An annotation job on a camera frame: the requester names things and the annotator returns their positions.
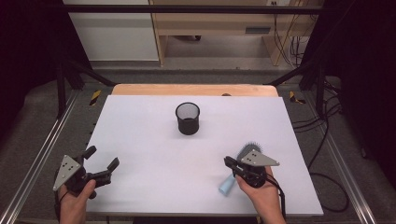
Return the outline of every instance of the white table surface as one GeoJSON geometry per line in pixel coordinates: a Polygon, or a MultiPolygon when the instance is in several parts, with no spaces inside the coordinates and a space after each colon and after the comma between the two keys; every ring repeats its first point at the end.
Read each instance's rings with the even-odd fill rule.
{"type": "Polygon", "coordinates": [[[280,97],[109,95],[88,147],[90,173],[116,157],[112,183],[97,189],[87,211],[126,216],[255,216],[236,182],[228,196],[218,191],[232,172],[224,157],[236,157],[248,142],[280,162],[274,176],[286,195],[289,216],[323,215],[301,150],[280,97]],[[201,109],[200,129],[177,129],[176,107],[201,109]]]}

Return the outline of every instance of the gray carpet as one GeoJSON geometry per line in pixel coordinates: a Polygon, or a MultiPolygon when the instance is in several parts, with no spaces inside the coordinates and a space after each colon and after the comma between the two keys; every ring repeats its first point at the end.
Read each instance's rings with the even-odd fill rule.
{"type": "MultiPolygon", "coordinates": [[[[250,83],[262,84],[282,75],[281,72],[262,71],[101,71],[113,81],[122,83],[250,83]]],[[[111,88],[84,77],[87,84],[79,93],[76,105],[70,118],[64,125],[61,135],[50,153],[35,185],[22,208],[19,218],[44,218],[55,219],[53,212],[52,181],[56,168],[58,168],[63,154],[75,155],[83,150],[90,139],[90,132],[98,120],[106,96],[111,93],[111,88]],[[96,105],[89,105],[92,94],[96,90],[102,93],[96,105]]],[[[279,95],[284,98],[290,120],[300,121],[312,119],[314,114],[308,104],[292,103],[290,91],[295,91],[298,99],[303,99],[304,94],[298,90],[293,81],[279,86],[279,95]]],[[[32,90],[26,97],[23,110],[15,121],[14,128],[1,142],[0,169],[3,171],[0,179],[2,186],[0,192],[0,211],[4,211],[13,195],[22,182],[30,165],[35,159],[38,150],[44,143],[57,113],[56,84],[48,83],[32,90]]],[[[363,159],[360,154],[360,145],[354,137],[342,113],[337,113],[330,118],[330,131],[337,146],[342,150],[347,165],[356,178],[362,193],[373,211],[378,223],[396,223],[396,193],[387,179],[383,176],[375,161],[363,159]]],[[[296,133],[300,148],[306,163],[312,159],[323,134],[319,128],[296,133]]],[[[321,173],[337,180],[340,177],[334,168],[328,153],[328,146],[324,146],[312,165],[311,172],[321,173]]],[[[340,209],[344,206],[346,198],[337,185],[321,176],[312,176],[317,189],[320,202],[327,207],[340,209]]],[[[361,223],[353,204],[342,213],[324,210],[323,217],[289,217],[289,223],[361,223]]],[[[112,220],[129,219],[112,217],[112,220]]],[[[89,220],[103,220],[105,217],[89,216],[89,220]]],[[[165,219],[143,219],[141,223],[159,223],[165,219]]]]}

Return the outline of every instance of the gray floor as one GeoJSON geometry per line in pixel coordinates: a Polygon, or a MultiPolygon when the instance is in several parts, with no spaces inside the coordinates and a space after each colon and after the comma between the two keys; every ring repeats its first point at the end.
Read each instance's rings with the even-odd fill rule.
{"type": "MultiPolygon", "coordinates": [[[[97,71],[113,81],[123,83],[249,83],[262,84],[274,80],[291,69],[289,64],[273,67],[260,38],[237,38],[222,36],[203,36],[197,42],[189,36],[176,36],[170,39],[164,67],[148,63],[122,63],[114,69],[114,64],[99,64],[97,71]]],[[[53,195],[51,192],[53,172],[63,154],[76,154],[83,150],[90,139],[106,95],[111,88],[84,77],[86,86],[78,91],[76,103],[68,120],[56,139],[46,163],[38,174],[24,206],[19,212],[21,218],[55,219],[53,213],[53,195]],[[102,93],[96,105],[89,105],[94,91],[102,93]]],[[[309,100],[312,92],[301,92],[295,83],[298,77],[277,87],[284,98],[290,121],[311,119],[315,116],[309,104],[290,101],[290,91],[297,99],[309,100]]],[[[329,80],[339,85],[337,78],[329,80]]],[[[13,129],[0,143],[0,211],[5,211],[18,191],[35,157],[46,141],[57,114],[56,84],[50,82],[31,90],[26,96],[25,106],[18,115],[13,129]]],[[[332,96],[326,91],[325,98],[332,96]]],[[[330,118],[330,132],[347,166],[350,168],[365,201],[377,223],[396,223],[396,193],[383,176],[375,161],[361,157],[360,144],[342,113],[330,118]]],[[[302,133],[296,133],[306,163],[313,157],[322,139],[319,127],[302,133]]],[[[342,183],[336,165],[334,165],[330,145],[320,151],[310,171],[330,176],[342,183]]],[[[312,176],[321,203],[331,208],[341,208],[346,202],[343,192],[327,179],[312,176]]],[[[289,217],[289,223],[361,223],[356,204],[350,204],[342,213],[324,210],[323,217],[289,217]]],[[[129,220],[128,217],[113,217],[116,220],[129,220]]],[[[102,220],[105,217],[89,216],[89,220],[102,220]]],[[[159,220],[145,219],[145,223],[158,223],[159,220]]]]}

